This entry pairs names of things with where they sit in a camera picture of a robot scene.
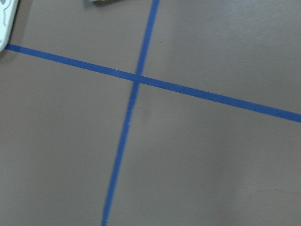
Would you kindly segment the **cream bear tray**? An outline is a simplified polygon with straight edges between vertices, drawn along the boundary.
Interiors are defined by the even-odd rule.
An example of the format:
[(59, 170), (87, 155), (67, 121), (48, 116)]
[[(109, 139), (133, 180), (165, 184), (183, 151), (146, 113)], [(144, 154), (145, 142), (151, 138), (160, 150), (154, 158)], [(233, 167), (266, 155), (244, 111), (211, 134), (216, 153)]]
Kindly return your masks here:
[(8, 44), (19, 0), (0, 1), (0, 51)]

